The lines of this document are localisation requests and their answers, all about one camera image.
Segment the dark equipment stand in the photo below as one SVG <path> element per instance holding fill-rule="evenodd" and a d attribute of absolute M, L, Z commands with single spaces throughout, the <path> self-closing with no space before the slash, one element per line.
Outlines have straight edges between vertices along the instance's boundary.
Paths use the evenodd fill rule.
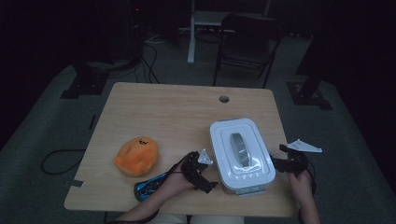
<path fill-rule="evenodd" d="M 142 25 L 134 14 L 134 0 L 94 0 L 99 66 L 108 72 L 128 70 L 140 63 Z"/>

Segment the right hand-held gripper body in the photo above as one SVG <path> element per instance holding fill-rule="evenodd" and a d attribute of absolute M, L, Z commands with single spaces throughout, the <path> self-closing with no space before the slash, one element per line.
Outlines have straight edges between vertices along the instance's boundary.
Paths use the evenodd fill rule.
<path fill-rule="evenodd" d="M 292 143 L 286 145 L 280 145 L 279 149 L 287 154 L 283 166 L 287 169 L 287 173 L 293 173 L 298 176 L 301 172 L 307 169 L 308 158 L 305 156 L 305 152 L 310 153 L 321 153 L 321 147 L 312 146 L 301 139 L 297 139 Z"/>

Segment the black stand base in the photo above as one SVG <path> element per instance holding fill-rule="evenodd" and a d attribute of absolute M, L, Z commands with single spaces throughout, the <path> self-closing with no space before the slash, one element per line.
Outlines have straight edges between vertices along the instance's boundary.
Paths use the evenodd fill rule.
<path fill-rule="evenodd" d="M 106 85 L 109 73 L 96 72 L 84 62 L 72 63 L 77 75 L 62 99 L 77 99 L 80 95 L 101 95 Z"/>
<path fill-rule="evenodd" d="M 332 2 L 333 0 L 326 0 L 326 3 L 321 7 L 322 15 L 318 18 L 318 28 L 314 32 L 311 43 L 296 72 L 297 75 L 307 75 L 307 79 L 304 82 L 287 82 L 290 96 L 296 105 L 312 105 L 318 106 L 321 110 L 332 110 L 330 102 L 323 97 L 319 90 L 323 75 L 318 74 L 318 61 L 321 54 L 318 49 L 318 35 L 320 35 L 322 23 L 328 17 Z"/>

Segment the black folding chair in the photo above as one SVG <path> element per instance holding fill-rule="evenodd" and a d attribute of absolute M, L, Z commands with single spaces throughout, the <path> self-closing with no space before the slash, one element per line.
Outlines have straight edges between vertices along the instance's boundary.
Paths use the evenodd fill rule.
<path fill-rule="evenodd" d="M 268 82 L 276 51 L 286 36 L 286 25 L 273 18 L 242 13 L 227 15 L 220 24 L 219 50 L 213 85 L 223 64 L 240 67 L 260 67 L 265 73 L 262 86 Z"/>

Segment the person's right hand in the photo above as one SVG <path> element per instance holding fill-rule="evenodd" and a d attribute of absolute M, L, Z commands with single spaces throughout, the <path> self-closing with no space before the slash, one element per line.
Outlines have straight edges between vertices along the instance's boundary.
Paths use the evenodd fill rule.
<path fill-rule="evenodd" d="M 308 194 L 311 192 L 311 177 L 307 171 L 301 172 L 298 176 L 287 173 L 291 190 L 294 194 Z"/>

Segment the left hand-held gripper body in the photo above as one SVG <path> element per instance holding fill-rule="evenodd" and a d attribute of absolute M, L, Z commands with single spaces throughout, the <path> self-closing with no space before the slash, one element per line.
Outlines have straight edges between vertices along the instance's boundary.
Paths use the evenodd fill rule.
<path fill-rule="evenodd" d="M 183 158 L 181 172 L 195 187 L 202 187 L 207 180 L 202 176 L 202 171 L 208 167 L 205 163 L 198 162 L 200 153 L 193 151 Z"/>

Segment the white desk frame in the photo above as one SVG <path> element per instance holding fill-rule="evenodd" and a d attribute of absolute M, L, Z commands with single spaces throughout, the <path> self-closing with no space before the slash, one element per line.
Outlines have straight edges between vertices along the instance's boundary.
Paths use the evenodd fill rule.
<path fill-rule="evenodd" d="M 195 7 L 195 0 L 191 0 L 190 13 L 190 44 L 187 55 L 187 63 L 194 64 L 195 62 L 195 35 L 198 26 L 220 26 L 221 21 L 230 14 L 230 11 L 207 11 L 197 10 Z"/>

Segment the person's left hand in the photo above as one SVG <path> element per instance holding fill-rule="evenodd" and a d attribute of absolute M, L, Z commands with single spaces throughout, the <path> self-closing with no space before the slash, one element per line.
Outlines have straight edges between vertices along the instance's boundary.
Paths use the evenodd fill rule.
<path fill-rule="evenodd" d="M 160 187 L 161 195 L 169 200 L 184 190 L 192 189 L 193 184 L 188 181 L 181 171 L 172 172 Z"/>

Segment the blue toy car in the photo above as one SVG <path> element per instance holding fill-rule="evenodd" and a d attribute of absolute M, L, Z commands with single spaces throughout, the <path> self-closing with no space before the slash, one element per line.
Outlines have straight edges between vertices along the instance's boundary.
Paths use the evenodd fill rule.
<path fill-rule="evenodd" d="M 139 201 L 145 201 L 149 198 L 153 193 L 155 193 L 169 176 L 168 172 L 165 172 L 161 175 L 157 175 L 152 177 L 149 180 L 138 182 L 134 184 L 134 196 Z"/>

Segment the white storage box lid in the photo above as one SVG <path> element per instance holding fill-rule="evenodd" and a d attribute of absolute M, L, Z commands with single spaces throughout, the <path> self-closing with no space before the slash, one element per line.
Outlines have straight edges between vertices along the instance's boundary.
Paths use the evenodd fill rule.
<path fill-rule="evenodd" d="M 276 169 L 262 136 L 251 119 L 216 121 L 210 137 L 222 184 L 230 189 L 268 185 Z"/>

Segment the orange plush toy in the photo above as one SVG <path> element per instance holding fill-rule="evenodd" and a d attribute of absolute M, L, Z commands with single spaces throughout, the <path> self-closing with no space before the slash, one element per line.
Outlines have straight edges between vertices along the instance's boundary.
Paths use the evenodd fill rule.
<path fill-rule="evenodd" d="M 113 162 L 123 173 L 139 177 L 148 174 L 159 157 L 156 141 L 150 137 L 140 136 L 124 144 Z"/>

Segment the clear plastic storage box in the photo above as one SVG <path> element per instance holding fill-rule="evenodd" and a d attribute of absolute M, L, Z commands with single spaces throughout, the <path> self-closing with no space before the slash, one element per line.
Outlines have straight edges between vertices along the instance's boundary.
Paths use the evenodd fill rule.
<path fill-rule="evenodd" d="M 222 184 L 221 187 L 225 193 L 230 195 L 241 196 L 241 197 L 263 194 L 266 191 L 264 185 L 257 185 L 257 186 L 253 186 L 249 188 L 241 188 L 241 189 L 230 189 L 225 184 Z"/>

